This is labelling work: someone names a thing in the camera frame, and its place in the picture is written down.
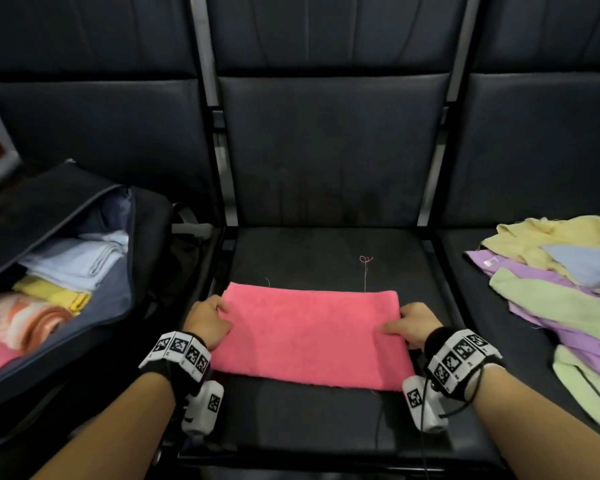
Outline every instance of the hand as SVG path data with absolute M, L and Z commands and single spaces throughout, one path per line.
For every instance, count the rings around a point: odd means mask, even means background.
M 409 343 L 410 349 L 424 350 L 424 342 L 437 328 L 442 327 L 440 320 L 424 303 L 409 303 L 400 309 L 402 319 L 387 322 L 381 331 L 392 335 L 401 335 Z
M 229 311 L 224 300 L 218 295 L 195 302 L 183 327 L 183 331 L 193 333 L 204 340 L 209 351 L 220 345 L 233 327 L 233 323 L 218 316 L 218 308 L 224 312 Z

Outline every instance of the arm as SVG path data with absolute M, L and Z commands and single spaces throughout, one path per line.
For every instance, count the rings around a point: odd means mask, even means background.
M 218 317 L 226 311 L 219 296 L 196 303 L 184 331 L 216 348 L 232 324 Z M 142 479 L 176 406 L 171 384 L 149 372 L 136 379 L 107 409 L 33 476 L 34 480 Z
M 401 311 L 404 318 L 383 331 L 424 349 L 442 324 L 423 303 Z M 600 480 L 600 435 L 507 371 L 483 371 L 473 409 L 520 480 Z

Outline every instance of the pale yellow cloth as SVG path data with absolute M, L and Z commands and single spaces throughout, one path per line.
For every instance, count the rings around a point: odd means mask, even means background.
M 600 249 L 600 217 L 580 216 L 568 221 L 526 219 L 517 224 L 499 224 L 496 235 L 482 245 L 496 254 L 539 269 L 549 269 L 576 283 L 563 265 L 554 261 L 540 246 L 572 244 Z
M 91 299 L 91 293 L 67 290 L 43 278 L 31 275 L 26 275 L 14 284 L 13 290 L 62 306 L 74 316 L 79 314 Z
M 503 267 L 491 277 L 489 286 L 536 317 L 600 339 L 600 298 L 544 280 L 519 278 Z
M 600 424 L 600 375 L 563 345 L 558 345 L 553 355 L 553 371 L 582 409 Z

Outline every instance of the person's right arm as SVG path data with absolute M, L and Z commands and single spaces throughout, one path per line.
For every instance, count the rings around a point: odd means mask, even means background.
M 401 311 L 404 318 L 383 331 L 424 349 L 442 324 L 423 303 Z M 599 434 L 504 369 L 482 374 L 473 409 L 519 480 L 600 480 Z

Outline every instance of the white plastic device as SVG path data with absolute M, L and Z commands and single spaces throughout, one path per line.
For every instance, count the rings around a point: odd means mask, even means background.
M 224 387 L 216 381 L 207 381 L 197 396 L 189 398 L 189 405 L 182 420 L 182 430 L 193 435 L 207 436 L 213 431 L 224 397 Z
M 402 382 L 402 392 L 407 399 L 407 405 L 416 428 L 420 429 L 420 422 L 422 421 L 422 431 L 424 433 L 439 433 L 446 430 L 449 425 L 447 418 L 440 418 L 440 415 L 445 413 L 440 403 L 442 394 L 434 391 L 431 387 L 431 381 L 429 381 L 426 402 L 423 404 L 424 384 L 424 377 L 412 376 Z

